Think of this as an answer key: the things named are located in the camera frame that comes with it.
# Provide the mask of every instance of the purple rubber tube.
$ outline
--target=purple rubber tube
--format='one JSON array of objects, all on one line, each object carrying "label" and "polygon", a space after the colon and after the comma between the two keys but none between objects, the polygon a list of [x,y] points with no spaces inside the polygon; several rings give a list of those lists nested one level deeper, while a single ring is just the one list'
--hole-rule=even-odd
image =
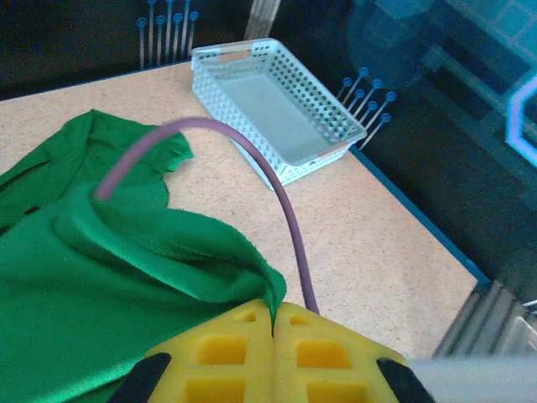
[{"label": "purple rubber tube", "polygon": [[209,118],[185,118],[166,123],[163,126],[151,130],[128,149],[123,157],[112,167],[95,190],[93,196],[102,201],[108,200],[127,173],[151,148],[161,141],[170,138],[177,132],[188,128],[208,128],[225,134],[243,147],[258,163],[259,167],[274,188],[274,192],[284,209],[284,215],[287,219],[287,224],[289,225],[289,231],[291,232],[293,247],[295,248],[296,264],[299,269],[300,286],[302,288],[305,307],[310,311],[319,313],[315,292],[313,291],[313,285],[311,284],[310,269],[308,266],[308,259],[305,255],[302,235],[300,233],[299,224],[296,221],[295,212],[287,197],[287,193],[279,181],[278,176],[276,176],[276,173],[258,149],[256,149],[255,146],[242,134],[227,124]]}]

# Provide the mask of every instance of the cloth fold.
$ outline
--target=cloth fold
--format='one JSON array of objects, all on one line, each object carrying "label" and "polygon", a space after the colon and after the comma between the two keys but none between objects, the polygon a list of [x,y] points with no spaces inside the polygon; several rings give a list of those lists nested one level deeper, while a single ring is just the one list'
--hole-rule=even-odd
[{"label": "cloth fold", "polygon": [[1,402],[99,401],[180,332],[255,298],[275,318],[284,278],[253,245],[166,208],[162,176],[191,157],[180,133],[109,201],[91,196],[151,128],[91,111],[0,176]]},{"label": "cloth fold", "polygon": [[[20,221],[27,212],[47,206],[70,189],[99,181],[127,149],[154,125],[145,125],[91,110],[67,122],[0,175],[0,233]],[[162,177],[192,157],[185,137],[176,136],[151,149],[127,175],[122,186],[157,181],[151,197],[168,204]]]},{"label": "cloth fold", "polygon": [[236,229],[78,186],[0,238],[0,401],[65,401],[124,376],[155,344],[255,298],[282,275]]}]

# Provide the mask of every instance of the basket handle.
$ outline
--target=basket handle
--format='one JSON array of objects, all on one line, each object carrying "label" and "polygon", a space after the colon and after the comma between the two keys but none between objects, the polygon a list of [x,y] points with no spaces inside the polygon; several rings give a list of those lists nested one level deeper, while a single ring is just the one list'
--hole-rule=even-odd
[{"label": "basket handle", "polygon": [[336,144],[336,145],[332,145],[329,149],[326,149],[326,150],[320,152],[317,155],[317,157],[325,159],[325,158],[331,157],[332,155],[343,151],[344,149],[347,149],[348,147],[349,147],[348,142],[342,141],[341,143]]},{"label": "basket handle", "polygon": [[252,54],[252,41],[223,44],[220,46],[220,62],[244,60]]}]

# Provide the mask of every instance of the table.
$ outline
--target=table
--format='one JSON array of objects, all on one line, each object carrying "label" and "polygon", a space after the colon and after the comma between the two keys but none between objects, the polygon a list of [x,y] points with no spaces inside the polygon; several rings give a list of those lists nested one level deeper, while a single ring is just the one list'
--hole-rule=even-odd
[{"label": "table", "polygon": [[[0,102],[0,172],[69,119],[98,109],[146,124],[207,116],[190,63]],[[170,206],[243,232],[303,304],[275,194],[218,133],[185,133],[195,158],[166,182]],[[286,186],[303,233],[321,314],[408,357],[430,355],[476,281],[353,155]]]}]

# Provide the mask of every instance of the blue peg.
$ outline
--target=blue peg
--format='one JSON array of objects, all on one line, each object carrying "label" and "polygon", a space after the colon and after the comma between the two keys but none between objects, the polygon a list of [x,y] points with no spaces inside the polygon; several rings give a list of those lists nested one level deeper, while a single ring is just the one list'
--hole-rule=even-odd
[{"label": "blue peg", "polygon": [[359,90],[356,90],[354,92],[354,99],[352,100],[351,105],[349,105],[349,107],[347,109],[349,111],[351,111],[354,108],[354,105],[356,105],[356,102],[359,99],[362,99],[365,95],[366,95],[366,93],[362,88],[360,88]]},{"label": "blue peg", "polygon": [[378,125],[377,127],[371,132],[371,134],[369,134],[367,136],[367,138],[365,139],[365,141],[362,143],[362,145],[360,145],[360,151],[363,150],[363,148],[371,141],[371,139],[373,138],[373,136],[377,133],[377,131],[387,122],[389,122],[390,120],[392,120],[392,115],[390,115],[389,113],[383,113],[382,115],[380,115],[380,122],[378,122]]},{"label": "blue peg", "polygon": [[190,13],[190,33],[188,37],[188,52],[187,57],[190,58],[190,53],[192,53],[192,46],[194,44],[194,27],[196,26],[196,20],[200,17],[200,14],[197,11]]},{"label": "blue peg", "polygon": [[360,119],[360,124],[365,120],[365,118],[368,116],[368,114],[371,111],[375,111],[378,108],[378,104],[375,101],[369,101],[368,102],[368,110],[363,114],[362,118]]},{"label": "blue peg", "polygon": [[366,130],[369,129],[369,127],[373,124],[376,118],[378,118],[378,115],[382,113],[382,111],[386,108],[386,106],[390,103],[395,101],[397,98],[397,94],[393,91],[386,92],[386,99],[384,100],[383,104],[380,106],[380,108],[377,110],[377,112],[373,115],[373,117],[369,120],[368,125],[366,126]]},{"label": "blue peg", "polygon": [[185,18],[183,19],[183,35],[181,36],[181,59],[185,59],[186,51],[186,28],[188,26],[188,16],[190,15],[190,0],[185,0]]},{"label": "blue peg", "polygon": [[165,56],[165,63],[169,63],[169,37],[171,35],[171,11],[174,6],[175,0],[166,0],[166,3],[168,3],[168,17],[166,18],[166,45],[164,46],[166,56]]},{"label": "blue peg", "polygon": [[153,21],[154,21],[154,4],[157,0],[146,0],[149,5],[149,33],[148,33],[148,57],[149,67],[153,67]]},{"label": "blue peg", "polygon": [[383,81],[378,79],[378,78],[375,78],[371,84],[372,84],[371,90],[369,90],[369,92],[366,95],[366,97],[363,98],[363,101],[360,104],[360,106],[354,112],[354,117],[356,117],[360,113],[360,111],[363,109],[363,107],[366,106],[366,103],[369,101],[369,98],[372,96],[372,94],[375,92],[375,90],[383,87]]},{"label": "blue peg", "polygon": [[157,65],[160,65],[160,56],[162,55],[162,26],[166,22],[166,17],[164,15],[159,15],[154,19],[154,23],[157,24],[159,28],[159,36],[157,38]]},{"label": "blue peg", "polygon": [[183,14],[176,13],[174,14],[174,54],[172,57],[173,61],[177,60],[177,48],[179,47],[179,24],[183,20]]},{"label": "blue peg", "polygon": [[136,26],[138,27],[140,33],[140,70],[143,70],[143,60],[145,58],[145,49],[144,49],[144,29],[148,24],[148,19],[144,17],[138,18],[136,21]]},{"label": "blue peg", "polygon": [[343,105],[345,105],[345,103],[348,101],[351,94],[354,93],[354,90],[356,90],[356,87],[358,86],[358,83],[362,80],[362,78],[367,77],[368,75],[369,75],[369,69],[367,67],[360,67],[360,69],[358,70],[358,78],[356,79],[356,81],[354,81],[354,84],[352,84],[351,89],[349,90],[349,92],[347,93],[345,98],[343,98],[343,101],[341,102]]},{"label": "blue peg", "polygon": [[341,90],[339,90],[339,92],[337,93],[336,95],[336,98],[339,99],[339,97],[343,94],[343,92],[345,91],[345,88],[348,88],[352,85],[352,78],[351,77],[345,77],[343,79],[343,82],[341,83],[342,87],[341,87]]}]

